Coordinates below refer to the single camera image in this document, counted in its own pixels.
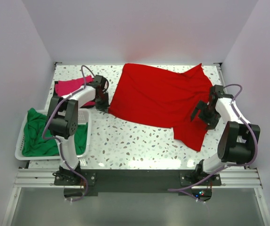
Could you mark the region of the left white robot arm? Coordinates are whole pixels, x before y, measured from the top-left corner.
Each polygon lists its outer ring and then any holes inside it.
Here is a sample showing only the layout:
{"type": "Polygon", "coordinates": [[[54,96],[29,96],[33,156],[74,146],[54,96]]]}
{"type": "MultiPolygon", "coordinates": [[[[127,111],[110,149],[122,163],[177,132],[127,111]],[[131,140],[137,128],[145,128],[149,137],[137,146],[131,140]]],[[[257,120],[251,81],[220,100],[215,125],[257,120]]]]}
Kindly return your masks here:
{"type": "Polygon", "coordinates": [[[46,130],[49,130],[51,138],[56,140],[61,158],[59,168],[67,170],[65,179],[72,185],[78,184],[82,178],[74,143],[79,108],[89,101],[94,101],[98,111],[108,113],[108,88],[109,81],[101,75],[96,75],[92,82],[81,85],[74,92],[62,97],[53,96],[50,100],[42,138],[46,138],[46,130]]]}

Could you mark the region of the red t shirt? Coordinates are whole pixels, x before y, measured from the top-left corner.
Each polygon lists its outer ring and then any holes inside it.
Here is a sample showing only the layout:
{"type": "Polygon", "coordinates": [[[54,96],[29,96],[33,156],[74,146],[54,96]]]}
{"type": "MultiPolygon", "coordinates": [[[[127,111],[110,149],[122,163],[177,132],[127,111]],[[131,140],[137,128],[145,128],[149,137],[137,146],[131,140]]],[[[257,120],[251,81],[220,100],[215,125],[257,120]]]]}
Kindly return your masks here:
{"type": "Polygon", "coordinates": [[[108,111],[122,120],[172,128],[174,139],[199,152],[206,124],[198,117],[190,117],[199,101],[208,101],[211,86],[201,64],[176,73],[127,63],[108,111]]]}

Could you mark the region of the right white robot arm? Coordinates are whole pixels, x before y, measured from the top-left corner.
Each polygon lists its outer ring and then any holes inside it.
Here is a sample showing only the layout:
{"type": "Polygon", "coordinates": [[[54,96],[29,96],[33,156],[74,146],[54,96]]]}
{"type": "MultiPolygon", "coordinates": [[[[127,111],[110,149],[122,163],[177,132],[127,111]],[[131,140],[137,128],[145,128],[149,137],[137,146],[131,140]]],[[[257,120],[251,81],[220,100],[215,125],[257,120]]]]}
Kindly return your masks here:
{"type": "Polygon", "coordinates": [[[190,119],[198,116],[206,123],[207,130],[215,129],[220,119],[225,123],[217,153],[201,160],[195,168],[194,180],[199,185],[205,185],[212,175],[227,167],[250,165],[257,157],[261,129],[243,116],[236,97],[225,93],[222,85],[214,85],[208,102],[199,101],[191,114],[190,119]]]}

